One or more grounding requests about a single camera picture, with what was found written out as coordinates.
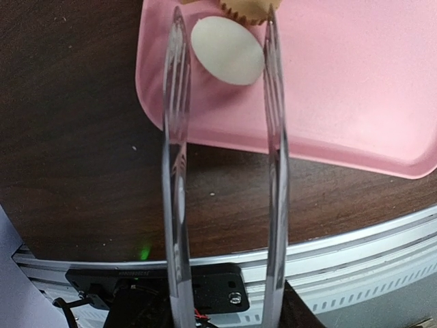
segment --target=pink tray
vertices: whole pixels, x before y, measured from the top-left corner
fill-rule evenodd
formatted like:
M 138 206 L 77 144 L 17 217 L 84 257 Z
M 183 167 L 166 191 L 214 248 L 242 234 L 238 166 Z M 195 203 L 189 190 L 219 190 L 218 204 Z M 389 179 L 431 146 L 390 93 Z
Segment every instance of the pink tray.
M 162 126 L 163 68 L 178 0 L 145 0 L 136 84 Z M 222 15 L 214 0 L 183 5 L 188 32 Z M 290 155 L 405 178 L 437 167 L 437 1 L 284 0 L 277 16 Z M 264 27 L 254 28 L 262 40 Z M 192 58 L 188 139 L 267 152 L 262 79 L 225 85 Z

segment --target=cupcake top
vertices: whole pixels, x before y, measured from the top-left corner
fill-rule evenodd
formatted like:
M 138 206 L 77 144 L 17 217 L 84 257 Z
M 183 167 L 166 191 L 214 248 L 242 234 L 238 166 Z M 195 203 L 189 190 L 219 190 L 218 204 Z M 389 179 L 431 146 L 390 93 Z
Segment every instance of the cupcake top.
M 222 9 L 242 24 L 258 25 L 268 18 L 270 4 L 277 10 L 281 0 L 220 0 Z

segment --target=black plastic mount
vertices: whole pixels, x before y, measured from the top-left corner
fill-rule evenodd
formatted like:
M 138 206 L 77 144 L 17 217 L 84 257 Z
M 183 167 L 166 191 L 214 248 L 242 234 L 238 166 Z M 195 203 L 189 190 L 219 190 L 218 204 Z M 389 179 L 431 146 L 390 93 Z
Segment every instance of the black plastic mount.
M 193 266 L 193 293 L 195 307 L 202 314 L 243 312 L 249 300 L 236 264 Z M 115 295 L 123 289 L 158 292 L 165 289 L 167 271 L 157 270 L 82 270 L 70 269 L 67 280 L 82 295 L 93 300 L 92 306 L 110 310 Z M 231 301 L 237 295 L 238 301 Z

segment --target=wood grain surface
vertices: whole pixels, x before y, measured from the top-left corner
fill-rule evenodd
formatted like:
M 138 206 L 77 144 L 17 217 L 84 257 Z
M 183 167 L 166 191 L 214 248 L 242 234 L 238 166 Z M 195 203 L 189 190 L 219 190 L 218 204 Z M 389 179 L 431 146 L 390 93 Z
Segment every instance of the wood grain surface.
M 0 204 L 38 258 L 164 257 L 161 133 L 134 83 L 141 6 L 0 2 Z M 293 160 L 291 176 L 291 242 L 436 202 L 435 173 L 411 181 Z M 266 246 L 266 156 L 190 145 L 186 201 L 193 256 Z

